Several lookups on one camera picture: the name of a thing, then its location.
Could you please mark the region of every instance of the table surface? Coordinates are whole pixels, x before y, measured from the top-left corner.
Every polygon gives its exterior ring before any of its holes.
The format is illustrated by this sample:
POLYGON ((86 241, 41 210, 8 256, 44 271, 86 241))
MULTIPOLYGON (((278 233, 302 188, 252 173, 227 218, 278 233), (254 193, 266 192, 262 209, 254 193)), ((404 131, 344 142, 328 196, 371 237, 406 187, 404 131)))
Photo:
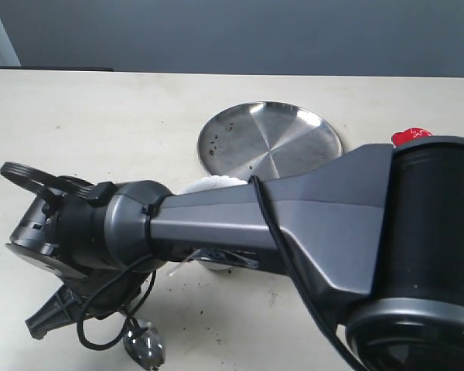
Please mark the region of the table surface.
MULTIPOLYGON (((205 175, 201 127, 253 100, 324 117, 347 150, 409 127, 464 136, 464 79, 258 77, 0 70, 0 166, 22 162, 92 182, 154 179, 178 191, 205 175)), ((60 286, 4 246, 32 195, 0 177, 0 371, 138 370, 122 346, 92 352, 73 326, 29 337, 23 320, 60 286)), ((162 270, 169 269, 167 264, 162 270)), ((139 312, 165 336, 165 370, 346 370, 286 277, 188 264, 160 273, 139 312)), ((89 321, 94 341, 121 316, 89 321)))

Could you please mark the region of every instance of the power cord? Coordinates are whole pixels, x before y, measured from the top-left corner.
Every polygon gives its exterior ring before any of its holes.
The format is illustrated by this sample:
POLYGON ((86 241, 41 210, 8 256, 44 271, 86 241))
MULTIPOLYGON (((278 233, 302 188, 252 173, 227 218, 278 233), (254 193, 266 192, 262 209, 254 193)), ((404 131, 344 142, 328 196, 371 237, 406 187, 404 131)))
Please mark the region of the power cord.
POLYGON ((275 242, 275 245, 277 246, 278 251, 281 254, 287 273, 294 282, 295 288, 299 292, 299 295, 301 296, 304 305, 307 307, 309 314, 312 316, 313 320, 318 326, 318 329, 350 367, 352 367, 355 371, 367 371, 367 369, 340 341, 336 333, 332 331, 330 326, 323 319, 318 308, 309 299, 308 288, 305 286, 304 282, 301 279, 299 270, 293 263, 290 253, 290 247, 287 243, 287 240, 285 239, 283 232, 280 230, 280 227, 278 226, 278 221, 275 217, 275 211, 273 210, 273 207, 270 202, 270 197, 268 196, 268 191, 264 187, 263 182, 256 175, 253 175, 249 179, 249 183, 251 183, 254 186, 254 192, 258 200, 261 215, 263 216, 268 230, 270 231, 271 237, 273 238, 273 241, 275 242))
POLYGON ((124 324, 122 325, 121 331, 110 342, 107 342, 105 344, 95 344, 93 342, 90 342, 86 338, 86 334, 84 333, 84 321, 86 321, 86 316, 87 316, 87 313, 89 311, 89 307, 91 306, 91 303, 93 303, 93 301, 98 296, 103 294, 103 292, 106 291, 107 289, 109 289, 113 284, 116 284, 121 279, 123 279, 127 274, 130 274, 134 269, 136 269, 137 267, 143 265, 148 260, 151 260, 151 259, 154 259, 154 258, 155 258, 154 255, 147 255, 145 257, 142 257, 142 258, 138 259, 137 261, 135 261, 131 265, 127 266, 118 276, 112 278, 111 280, 109 280, 109 282, 107 282, 106 284, 104 284, 103 286, 98 288, 86 300, 86 302, 84 303, 84 305, 83 305, 83 307, 82 307, 82 309, 80 311, 79 318, 77 319, 77 322, 76 322, 77 337, 79 338, 79 342, 82 345, 84 345, 86 348, 91 349, 91 350, 102 351, 102 350, 107 350, 107 349, 113 347, 114 345, 116 345, 118 342, 121 341, 121 339, 127 333, 127 331, 129 329, 129 327, 131 326, 131 324, 134 323, 134 320, 135 320, 134 315, 140 309, 140 307, 145 303, 146 299, 148 298, 149 294, 151 293, 151 291, 153 289, 153 286, 155 286, 156 271, 153 271, 151 280, 149 282, 149 286, 146 289, 145 293, 142 295, 141 299, 139 299, 139 301, 135 305, 135 307, 133 307, 133 309, 130 310, 127 313, 124 324))

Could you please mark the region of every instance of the black cylinder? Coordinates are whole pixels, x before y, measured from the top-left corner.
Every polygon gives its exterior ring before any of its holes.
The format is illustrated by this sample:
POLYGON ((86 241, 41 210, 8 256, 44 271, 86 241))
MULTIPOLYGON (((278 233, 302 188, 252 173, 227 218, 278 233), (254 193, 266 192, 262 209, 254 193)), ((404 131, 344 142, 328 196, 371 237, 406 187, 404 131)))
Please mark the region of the black cylinder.
POLYGON ((464 306, 464 139, 396 150, 374 297, 464 306))

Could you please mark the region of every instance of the metal plate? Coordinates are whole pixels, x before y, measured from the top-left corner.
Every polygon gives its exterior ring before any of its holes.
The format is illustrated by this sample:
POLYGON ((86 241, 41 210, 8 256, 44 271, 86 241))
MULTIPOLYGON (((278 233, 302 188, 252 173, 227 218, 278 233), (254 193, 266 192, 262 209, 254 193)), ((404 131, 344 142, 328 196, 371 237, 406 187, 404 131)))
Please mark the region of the metal plate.
POLYGON ((291 104, 254 102, 220 112, 198 139, 212 175, 248 180, 298 175, 340 157, 342 142, 320 116, 291 104))

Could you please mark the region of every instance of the stainless steel plate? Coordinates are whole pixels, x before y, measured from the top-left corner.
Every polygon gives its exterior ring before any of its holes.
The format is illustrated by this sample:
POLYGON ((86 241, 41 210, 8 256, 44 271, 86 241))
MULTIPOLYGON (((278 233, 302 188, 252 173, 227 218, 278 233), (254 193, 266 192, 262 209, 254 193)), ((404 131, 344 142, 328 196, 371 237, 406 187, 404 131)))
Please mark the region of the stainless steel plate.
POLYGON ((291 104, 254 102, 220 112, 198 139, 212 175, 248 180, 283 178, 318 168, 343 154, 342 142, 320 116, 291 104))

